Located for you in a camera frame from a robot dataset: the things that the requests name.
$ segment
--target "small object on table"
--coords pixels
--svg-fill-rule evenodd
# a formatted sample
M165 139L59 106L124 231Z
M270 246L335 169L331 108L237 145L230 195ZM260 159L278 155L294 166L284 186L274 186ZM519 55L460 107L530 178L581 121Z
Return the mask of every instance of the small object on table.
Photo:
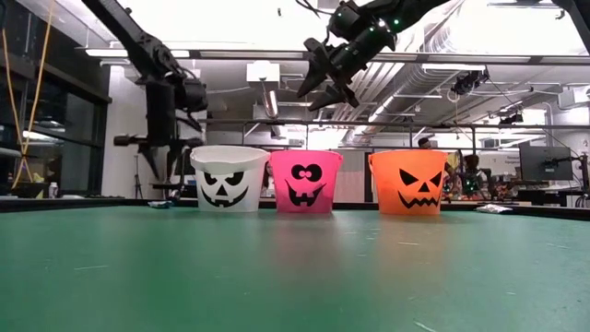
M153 201L153 202L148 202L147 203L149 205L150 208L170 208L172 207L174 204L171 201Z
M495 204L487 204L485 207L478 207L476 208L477 212L483 213L493 213L493 214L502 214L506 212L512 211L509 207L501 207Z

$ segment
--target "table surface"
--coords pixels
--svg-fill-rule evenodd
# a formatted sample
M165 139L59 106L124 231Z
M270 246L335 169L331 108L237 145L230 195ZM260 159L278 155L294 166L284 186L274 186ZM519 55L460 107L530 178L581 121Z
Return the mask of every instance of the table surface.
M0 215L0 331L587 331L590 222Z

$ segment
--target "halloween bucket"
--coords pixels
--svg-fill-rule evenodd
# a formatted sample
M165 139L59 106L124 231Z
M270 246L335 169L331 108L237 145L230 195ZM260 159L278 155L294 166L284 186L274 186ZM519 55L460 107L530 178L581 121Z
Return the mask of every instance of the halloween bucket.
M342 156L330 151L273 152L278 212L330 213Z
M203 146L193 148L199 208L216 212L258 210L269 153L259 148Z
M370 155L379 211L396 215L438 215L445 162L446 153L431 150L386 151Z

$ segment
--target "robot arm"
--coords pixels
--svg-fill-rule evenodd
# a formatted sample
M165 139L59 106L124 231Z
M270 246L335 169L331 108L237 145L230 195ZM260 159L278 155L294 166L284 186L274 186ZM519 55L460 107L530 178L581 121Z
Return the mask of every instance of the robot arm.
M179 139L176 110L187 113L187 118L180 121L187 123L197 132L202 132L191 113L207 109L207 86L184 69L162 41L143 31L130 17L130 9L121 7L116 0L82 2L121 42L127 51L129 61L141 75L136 83L146 86L147 136L117 136L114 138L114 144L137 144L139 152L146 157L152 171L158 177L151 148L170 146L172 156L169 156L169 159L175 160L180 156L183 145L187 142ZM189 143L203 144L198 139L193 139Z
M385 46L395 51L396 34L411 27L433 8L449 0L374 0L365 6L354 1L340 3L330 21L328 30L347 40L337 47L310 38L305 48L310 52L309 71L298 97L307 95L328 77L334 84L309 107L310 111L347 102L359 106L354 92L348 88L352 77L367 69L371 61ZM539 2L540 0L516 0ZM570 13L576 28L590 50L590 3L587 0L552 0Z

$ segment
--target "ductwork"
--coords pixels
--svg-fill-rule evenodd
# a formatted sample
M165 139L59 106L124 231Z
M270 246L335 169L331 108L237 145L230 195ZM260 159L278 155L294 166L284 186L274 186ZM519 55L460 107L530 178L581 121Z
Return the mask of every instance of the ductwork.
M450 10L449 16L446 22L439 26L439 29L428 39L423 45L422 52L424 53L453 53L453 43L449 39L450 26L452 21L460 15L461 6L463 1L457 3L457 5ZM441 85L454 78L458 73L455 70L435 70L422 69L422 64L414 65L402 65L403 67L395 75L395 84L393 88L390 88L386 92L383 104L385 100L389 99L393 95L427 95L433 93ZM388 101L384 111L379 115L374 114L371 117L372 122L391 122L396 118L392 117L389 113L406 113L418 105L422 100L410 99L410 98L393 98ZM382 126L367 126L364 128L358 128L355 131L348 131L346 141L347 144L365 144L371 140L371 135L374 135L384 128Z

